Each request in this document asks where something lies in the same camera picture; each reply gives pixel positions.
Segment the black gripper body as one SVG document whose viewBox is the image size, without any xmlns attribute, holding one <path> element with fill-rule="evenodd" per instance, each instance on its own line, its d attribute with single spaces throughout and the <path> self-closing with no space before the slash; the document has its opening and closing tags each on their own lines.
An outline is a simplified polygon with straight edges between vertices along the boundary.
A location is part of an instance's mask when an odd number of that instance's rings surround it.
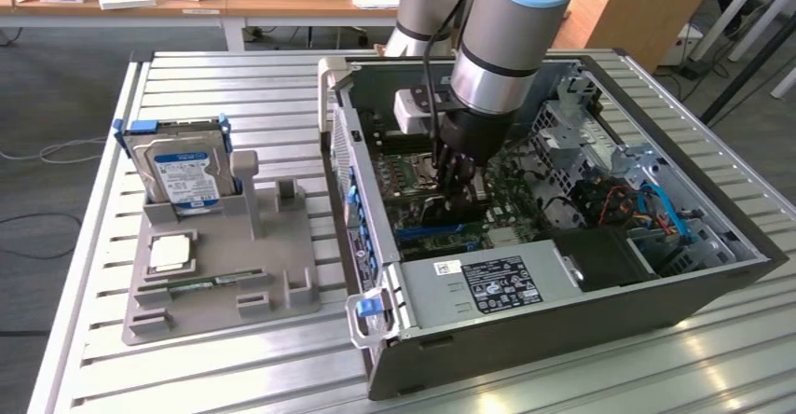
<svg viewBox="0 0 796 414">
<path fill-rule="evenodd" d="M 440 141 L 474 162 L 488 162 L 502 148 L 514 113 L 496 115 L 456 109 L 442 115 Z"/>
</svg>

